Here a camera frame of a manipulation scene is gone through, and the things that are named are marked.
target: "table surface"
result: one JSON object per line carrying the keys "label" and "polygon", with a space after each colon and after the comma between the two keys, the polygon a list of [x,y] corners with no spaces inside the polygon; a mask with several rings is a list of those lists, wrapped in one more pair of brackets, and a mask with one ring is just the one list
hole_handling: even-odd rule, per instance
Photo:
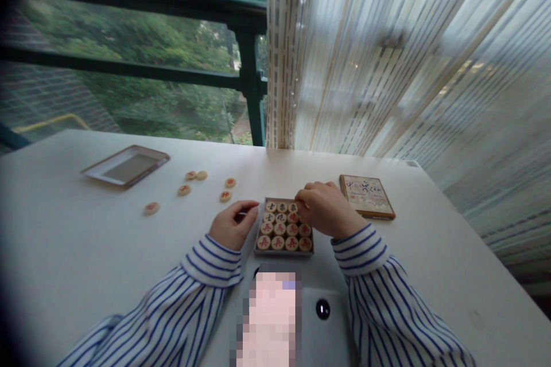
{"label": "table surface", "polygon": [[[80,175],[129,145],[171,160],[127,191]],[[225,208],[218,197],[226,178],[238,180],[233,200],[262,201],[292,198],[309,181],[338,184],[340,174],[381,179],[397,218],[373,226],[479,365],[551,359],[551,323],[423,169],[405,161],[67,130],[5,155],[0,167],[11,314],[25,352],[41,365],[55,364],[106,315],[131,310],[178,264]],[[177,197],[189,170],[209,175]],[[144,217],[151,201],[161,210]],[[344,291],[329,238],[315,232],[314,242],[316,253],[303,261],[305,287]],[[250,253],[245,279],[271,260]],[[230,295],[203,365],[227,364],[244,284]]]}

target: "right hand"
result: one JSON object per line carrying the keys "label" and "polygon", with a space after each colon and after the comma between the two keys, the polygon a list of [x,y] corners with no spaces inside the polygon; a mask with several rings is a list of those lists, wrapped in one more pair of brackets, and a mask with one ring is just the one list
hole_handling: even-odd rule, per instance
{"label": "right hand", "polygon": [[307,183],[294,200],[309,225],[335,239],[345,239],[367,225],[333,182]]}

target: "green railing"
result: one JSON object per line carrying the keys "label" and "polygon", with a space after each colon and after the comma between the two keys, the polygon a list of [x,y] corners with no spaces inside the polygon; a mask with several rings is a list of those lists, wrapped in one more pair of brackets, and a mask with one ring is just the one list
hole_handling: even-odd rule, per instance
{"label": "green railing", "polygon": [[264,146],[262,98],[267,91],[267,79],[258,66],[256,41],[258,36],[266,34],[265,0],[76,1],[224,23],[235,32],[239,45],[239,75],[80,57],[11,46],[1,47],[0,56],[4,60],[18,63],[235,89],[243,93],[247,100],[253,145]]}

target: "blue and white striped shirt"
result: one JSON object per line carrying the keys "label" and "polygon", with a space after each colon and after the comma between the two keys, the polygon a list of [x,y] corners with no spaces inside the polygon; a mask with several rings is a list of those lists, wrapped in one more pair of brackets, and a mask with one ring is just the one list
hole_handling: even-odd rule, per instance
{"label": "blue and white striped shirt", "polygon": [[[332,246],[362,365],[475,365],[370,225]],[[240,258],[205,235],[134,310],[98,323],[59,366],[197,365],[228,289],[243,279]]]}

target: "brick wall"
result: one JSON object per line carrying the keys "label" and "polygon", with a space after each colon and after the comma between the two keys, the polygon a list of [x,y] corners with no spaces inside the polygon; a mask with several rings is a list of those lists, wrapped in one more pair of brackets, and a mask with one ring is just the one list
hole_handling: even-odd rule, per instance
{"label": "brick wall", "polygon": [[[10,13],[1,37],[5,44],[18,48],[53,50],[17,9]],[[121,131],[96,97],[69,69],[2,62],[0,88],[0,122],[12,129],[74,114],[92,130]],[[35,142],[66,128],[83,127],[76,120],[68,119],[22,135]]]}

